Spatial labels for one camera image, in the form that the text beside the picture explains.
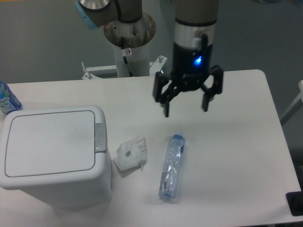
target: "water bottle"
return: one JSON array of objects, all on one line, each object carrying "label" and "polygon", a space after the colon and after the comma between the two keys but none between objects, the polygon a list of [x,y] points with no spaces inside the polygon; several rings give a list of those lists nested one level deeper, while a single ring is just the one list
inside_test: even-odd
[{"label": "water bottle", "polygon": [[169,139],[158,194],[162,199],[176,197],[184,145],[185,139],[181,133],[176,133]]},{"label": "water bottle", "polygon": [[21,103],[11,92],[8,85],[0,80],[0,110],[4,114],[9,114],[21,109]]}]

